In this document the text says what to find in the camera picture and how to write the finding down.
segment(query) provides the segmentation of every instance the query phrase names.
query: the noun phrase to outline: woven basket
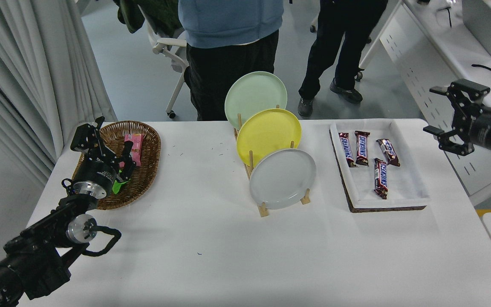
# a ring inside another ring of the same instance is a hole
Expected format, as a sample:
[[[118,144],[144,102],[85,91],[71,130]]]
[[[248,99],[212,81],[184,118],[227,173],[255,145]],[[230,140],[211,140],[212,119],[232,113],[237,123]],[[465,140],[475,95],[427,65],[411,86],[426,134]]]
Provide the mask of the woven basket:
[[[98,209],[109,210],[126,206],[140,198],[153,184],[160,159],[160,136],[151,126],[138,121],[119,121],[100,129],[101,138],[107,147],[111,148],[117,156],[124,148],[125,134],[141,133],[144,135],[142,143],[142,165],[136,166],[128,183],[121,187],[118,194],[113,194],[99,200]],[[84,156],[81,155],[73,176],[81,165]]]

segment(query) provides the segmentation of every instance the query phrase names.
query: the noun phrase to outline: black trousers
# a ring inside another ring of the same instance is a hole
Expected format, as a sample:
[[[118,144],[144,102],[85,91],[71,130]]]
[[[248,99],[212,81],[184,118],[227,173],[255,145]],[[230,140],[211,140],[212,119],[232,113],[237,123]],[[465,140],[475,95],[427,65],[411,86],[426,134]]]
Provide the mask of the black trousers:
[[[199,121],[226,120],[225,98],[230,87],[250,72],[274,72],[279,30],[248,45],[202,49],[187,45],[190,68],[185,83]]]
[[[304,99],[313,99],[319,92],[319,78],[341,54],[335,70],[337,86],[351,90],[359,71],[361,51],[386,9],[387,0],[320,0],[316,40],[310,48],[308,67],[298,90]]]

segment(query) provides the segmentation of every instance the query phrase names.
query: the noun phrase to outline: person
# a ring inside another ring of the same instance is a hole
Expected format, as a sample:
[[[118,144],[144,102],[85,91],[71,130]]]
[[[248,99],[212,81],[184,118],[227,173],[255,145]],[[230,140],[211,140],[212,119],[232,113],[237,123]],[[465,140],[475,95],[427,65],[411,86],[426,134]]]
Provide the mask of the person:
[[[363,100],[355,90],[355,76],[361,51],[386,9],[387,0],[320,0],[320,6],[316,40],[310,48],[306,76],[298,90],[298,113],[303,117],[312,114],[313,100],[321,87],[319,78],[335,63],[344,35],[335,78],[329,89],[352,103]]]
[[[274,72],[282,0],[179,0],[187,33],[185,83],[197,120],[226,120],[225,99],[241,76]]]

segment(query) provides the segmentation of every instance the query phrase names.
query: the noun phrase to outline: sneaker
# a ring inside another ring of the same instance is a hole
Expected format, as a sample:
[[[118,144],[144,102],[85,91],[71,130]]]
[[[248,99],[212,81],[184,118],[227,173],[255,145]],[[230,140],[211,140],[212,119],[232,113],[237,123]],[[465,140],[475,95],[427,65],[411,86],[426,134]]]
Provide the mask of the sneaker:
[[[346,99],[351,103],[360,103],[361,101],[363,101],[363,96],[361,96],[361,94],[358,91],[356,91],[355,89],[345,90],[341,87],[337,87],[337,84],[335,83],[334,79],[333,82],[331,82],[331,85],[329,85],[329,89],[333,93],[343,95],[344,99]]]
[[[314,110],[313,101],[313,99],[300,98],[300,101],[298,102],[298,114],[302,117],[310,117]]]

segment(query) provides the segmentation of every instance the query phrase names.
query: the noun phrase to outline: gray floor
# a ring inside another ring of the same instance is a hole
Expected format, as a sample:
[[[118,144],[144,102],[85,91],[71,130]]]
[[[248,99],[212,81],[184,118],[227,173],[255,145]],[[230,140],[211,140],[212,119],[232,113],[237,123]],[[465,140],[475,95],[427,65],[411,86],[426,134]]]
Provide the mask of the gray floor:
[[[396,2],[389,1],[388,9],[373,31],[373,38]],[[298,116],[297,91],[315,40],[315,34],[309,29],[319,11],[319,1],[300,0],[294,4],[284,1],[284,8],[274,73],[287,88],[287,109]],[[82,20],[118,119],[170,121],[165,109],[179,74],[171,69],[169,59],[152,53],[146,27],[130,34],[117,20],[117,6],[111,0],[91,1]],[[322,89],[316,96],[311,119],[423,118],[383,49],[376,53],[363,80],[356,84],[364,97],[359,105],[347,103],[329,90],[334,71],[333,66],[321,77]],[[184,86],[173,107],[177,113],[174,121],[196,119],[189,95]],[[491,208],[491,199],[477,208]]]

